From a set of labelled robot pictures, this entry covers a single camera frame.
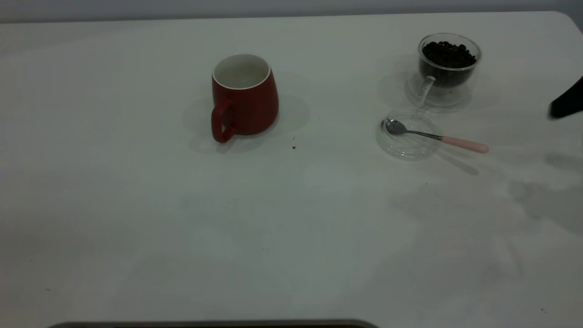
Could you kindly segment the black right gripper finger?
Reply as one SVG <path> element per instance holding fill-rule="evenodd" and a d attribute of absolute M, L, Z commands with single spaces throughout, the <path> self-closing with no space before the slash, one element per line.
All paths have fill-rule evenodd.
<path fill-rule="evenodd" d="M 583 77 L 548 106 L 548 118 L 558 120 L 583 111 Z"/>

